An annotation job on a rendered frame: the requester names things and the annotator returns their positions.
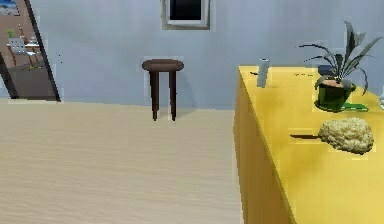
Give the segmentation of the green potted house plant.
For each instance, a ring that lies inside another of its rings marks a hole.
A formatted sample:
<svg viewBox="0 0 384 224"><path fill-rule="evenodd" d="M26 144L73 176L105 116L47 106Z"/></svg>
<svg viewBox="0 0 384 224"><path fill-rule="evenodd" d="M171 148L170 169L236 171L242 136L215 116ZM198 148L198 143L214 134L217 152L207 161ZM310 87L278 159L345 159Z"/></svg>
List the green potted house plant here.
<svg viewBox="0 0 384 224"><path fill-rule="evenodd" d="M357 85L347 79L347 76L356 70L364 76L362 95L365 95L369 86L368 76L366 70L360 67L360 62L366 57L370 57L371 49L384 39L384 36L374 38L353 56L355 50L363 43L366 33L356 32L349 21L344 20L344 25L346 28L346 46L343 53L333 53L329 48L315 43L299 45L299 48L313 47L324 51L323 55L313 56L306 61L322 59L330 66L329 72L326 75L321 75L314 84L314 89L318 91L314 104L321 110L333 113L341 112L351 93L356 90Z"/></svg>

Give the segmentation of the grey metal chair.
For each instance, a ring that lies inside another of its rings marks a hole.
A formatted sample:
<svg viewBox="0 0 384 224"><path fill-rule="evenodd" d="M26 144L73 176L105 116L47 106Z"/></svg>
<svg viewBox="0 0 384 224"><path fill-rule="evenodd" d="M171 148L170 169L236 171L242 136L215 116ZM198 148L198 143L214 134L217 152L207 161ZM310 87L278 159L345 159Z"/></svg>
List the grey metal chair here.
<svg viewBox="0 0 384 224"><path fill-rule="evenodd" d="M24 40L22 38L9 38L8 44L13 57L15 57L16 55L24 55L30 59L33 55L33 52L29 52L26 50L26 44L24 43Z"/></svg>

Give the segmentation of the dark blue box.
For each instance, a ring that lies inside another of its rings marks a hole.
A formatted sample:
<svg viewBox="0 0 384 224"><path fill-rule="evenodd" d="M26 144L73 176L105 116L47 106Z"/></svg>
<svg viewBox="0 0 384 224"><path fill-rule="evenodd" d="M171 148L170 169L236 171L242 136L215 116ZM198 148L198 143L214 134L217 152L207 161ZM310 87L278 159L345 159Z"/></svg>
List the dark blue box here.
<svg viewBox="0 0 384 224"><path fill-rule="evenodd" d="M319 65L318 66L318 73L321 75L321 76L324 76L324 75L333 75L334 72L333 72L333 67L331 65Z"/></svg>

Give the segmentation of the beige lumpy food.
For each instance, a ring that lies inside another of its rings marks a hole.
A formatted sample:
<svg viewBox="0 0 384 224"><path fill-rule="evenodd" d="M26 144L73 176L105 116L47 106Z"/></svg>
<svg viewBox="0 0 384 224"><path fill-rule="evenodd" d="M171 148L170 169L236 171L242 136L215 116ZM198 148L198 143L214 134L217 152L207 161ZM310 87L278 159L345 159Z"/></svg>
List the beige lumpy food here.
<svg viewBox="0 0 384 224"><path fill-rule="evenodd" d="M361 118L326 120L318 136L334 149L363 155L373 148L374 137L370 125Z"/></svg>

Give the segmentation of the black door frame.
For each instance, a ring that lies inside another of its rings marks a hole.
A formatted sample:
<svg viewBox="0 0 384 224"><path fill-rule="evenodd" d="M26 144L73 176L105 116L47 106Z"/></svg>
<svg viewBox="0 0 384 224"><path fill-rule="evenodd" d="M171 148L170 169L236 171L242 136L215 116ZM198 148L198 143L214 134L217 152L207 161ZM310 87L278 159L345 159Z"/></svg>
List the black door frame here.
<svg viewBox="0 0 384 224"><path fill-rule="evenodd" d="M9 38L22 38L27 56L12 56ZM0 83L11 99L60 102L31 0L0 0Z"/></svg>

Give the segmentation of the yellow kitchen counter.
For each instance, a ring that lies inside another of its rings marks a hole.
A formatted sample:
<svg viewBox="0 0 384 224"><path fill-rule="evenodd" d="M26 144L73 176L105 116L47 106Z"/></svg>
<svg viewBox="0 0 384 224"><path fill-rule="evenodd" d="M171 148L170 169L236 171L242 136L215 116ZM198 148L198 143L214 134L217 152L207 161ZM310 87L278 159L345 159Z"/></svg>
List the yellow kitchen counter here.
<svg viewBox="0 0 384 224"><path fill-rule="evenodd" d="M372 128L363 155L317 139L334 114L315 107L313 68L272 67L267 84L257 69L241 66L234 141L244 224L384 224L384 110L371 92L352 103Z"/></svg>

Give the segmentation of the dark brown round stool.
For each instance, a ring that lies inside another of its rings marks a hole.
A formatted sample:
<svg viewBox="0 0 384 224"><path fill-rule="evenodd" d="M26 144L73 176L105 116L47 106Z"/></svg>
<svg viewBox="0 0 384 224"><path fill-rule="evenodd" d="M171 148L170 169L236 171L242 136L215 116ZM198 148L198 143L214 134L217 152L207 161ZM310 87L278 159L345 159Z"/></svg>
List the dark brown round stool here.
<svg viewBox="0 0 384 224"><path fill-rule="evenodd" d="M184 68L184 64L175 59L150 59L142 63L142 68L149 73L150 77L152 117L154 121L157 120L157 113L159 111L159 75L161 72L169 73L171 116L172 120L175 120L177 116L176 74Z"/></svg>

